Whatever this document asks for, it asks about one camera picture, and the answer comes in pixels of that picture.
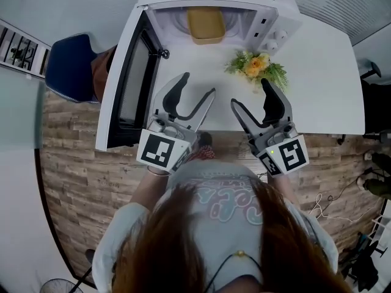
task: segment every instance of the bracelet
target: bracelet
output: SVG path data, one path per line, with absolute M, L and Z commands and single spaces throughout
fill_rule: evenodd
M 170 175 L 170 173 L 167 173 L 167 172 L 164 172 L 164 171 L 162 171 L 162 172 L 164 172 L 163 174 L 155 173 L 155 172 L 153 172 L 153 171 L 151 171 L 151 170 L 149 169 L 149 166 L 147 166 L 147 170 L 148 170 L 152 175 L 155 175 L 155 176 L 158 176 L 158 177 L 168 177 L 168 176 Z

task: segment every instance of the yellow container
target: yellow container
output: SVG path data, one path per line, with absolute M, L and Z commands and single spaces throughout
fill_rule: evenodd
M 188 25 L 197 45 L 219 43 L 225 36 L 225 24 L 218 7 L 189 7 Z

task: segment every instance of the green pants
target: green pants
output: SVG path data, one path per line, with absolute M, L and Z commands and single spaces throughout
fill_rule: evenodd
M 385 154 L 374 153 L 372 155 L 372 162 L 391 175 L 391 157 Z M 368 179 L 364 184 L 364 188 L 369 190 L 372 194 L 391 200 L 390 177 L 385 177 L 384 181 Z

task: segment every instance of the table top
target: table top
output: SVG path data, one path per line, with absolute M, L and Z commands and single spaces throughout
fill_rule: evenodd
M 359 71 L 348 36 L 309 16 L 272 62 L 287 71 L 286 92 L 293 122 L 301 133 L 364 134 L 364 101 Z M 153 97 L 172 78 L 190 72 L 178 113 L 189 114 L 204 93 L 216 88 L 216 99 L 201 126 L 202 130 L 242 131 L 230 108 L 231 98 L 242 102 L 254 117 L 265 116 L 262 89 L 240 76 L 224 73 L 224 65 L 235 56 L 234 46 L 175 45 L 168 47 L 169 60 L 161 59 Z

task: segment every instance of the forearm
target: forearm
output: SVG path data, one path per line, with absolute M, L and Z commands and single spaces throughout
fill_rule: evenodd
M 297 208 L 300 209 L 300 202 L 292 189 L 291 181 L 287 175 L 273 178 L 268 173 L 268 184 L 277 189 L 285 198 L 290 200 Z
M 169 174 L 149 167 L 145 171 L 136 191 L 133 193 L 131 202 L 136 202 L 146 207 L 149 211 L 155 208 L 156 203 L 166 191 Z

